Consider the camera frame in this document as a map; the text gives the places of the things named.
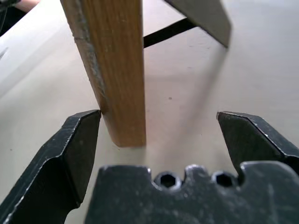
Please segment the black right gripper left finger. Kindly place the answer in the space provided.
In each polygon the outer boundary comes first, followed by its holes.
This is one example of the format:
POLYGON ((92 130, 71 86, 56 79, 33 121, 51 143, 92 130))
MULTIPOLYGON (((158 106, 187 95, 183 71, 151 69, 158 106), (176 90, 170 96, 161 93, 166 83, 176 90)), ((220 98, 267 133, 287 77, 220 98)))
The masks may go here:
POLYGON ((101 113, 69 116, 38 150, 0 206, 3 224, 62 224, 84 200, 101 113))

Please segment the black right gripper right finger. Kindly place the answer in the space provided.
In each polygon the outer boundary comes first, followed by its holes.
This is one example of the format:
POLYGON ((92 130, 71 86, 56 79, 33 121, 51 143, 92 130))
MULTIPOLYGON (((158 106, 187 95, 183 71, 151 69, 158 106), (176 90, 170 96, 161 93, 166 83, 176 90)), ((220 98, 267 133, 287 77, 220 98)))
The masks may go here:
POLYGON ((217 112, 230 159, 236 171, 248 161, 278 161, 299 172, 299 148, 263 118, 240 112, 217 112))

